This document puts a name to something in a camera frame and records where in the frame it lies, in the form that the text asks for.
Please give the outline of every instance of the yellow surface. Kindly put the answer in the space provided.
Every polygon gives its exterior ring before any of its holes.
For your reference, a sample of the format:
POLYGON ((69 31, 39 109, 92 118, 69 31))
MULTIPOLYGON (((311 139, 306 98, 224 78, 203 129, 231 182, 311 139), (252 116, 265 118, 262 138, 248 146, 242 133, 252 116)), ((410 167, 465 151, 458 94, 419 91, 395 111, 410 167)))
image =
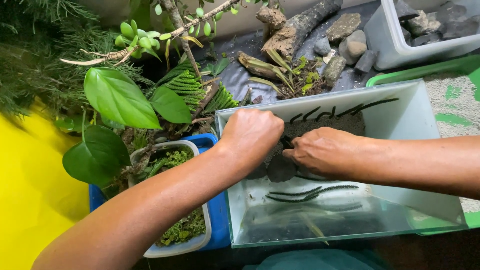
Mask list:
POLYGON ((44 247, 89 212, 88 185, 61 162, 78 139, 44 117, 39 105, 23 119, 0 114, 2 270, 30 269, 44 247))

